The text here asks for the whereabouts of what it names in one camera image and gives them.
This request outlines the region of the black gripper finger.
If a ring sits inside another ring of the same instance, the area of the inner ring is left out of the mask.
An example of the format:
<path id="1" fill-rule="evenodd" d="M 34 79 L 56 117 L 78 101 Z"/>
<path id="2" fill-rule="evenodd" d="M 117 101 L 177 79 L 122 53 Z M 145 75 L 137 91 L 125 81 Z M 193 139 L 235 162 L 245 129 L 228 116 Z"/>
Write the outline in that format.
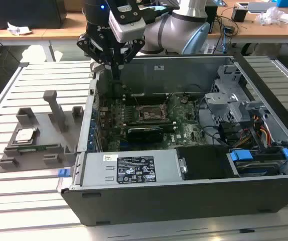
<path id="1" fill-rule="evenodd" d="M 111 52 L 106 37 L 99 35 L 99 39 L 91 39 L 89 35 L 81 35 L 77 46 L 93 60 L 110 70 L 112 79 L 116 81 L 116 67 L 114 66 L 113 53 Z"/>
<path id="2" fill-rule="evenodd" d="M 130 42 L 130 46 L 124 53 L 120 52 L 121 48 L 114 49 L 114 81 L 120 80 L 120 70 L 123 65 L 129 63 L 144 45 L 144 39 L 136 39 Z"/>

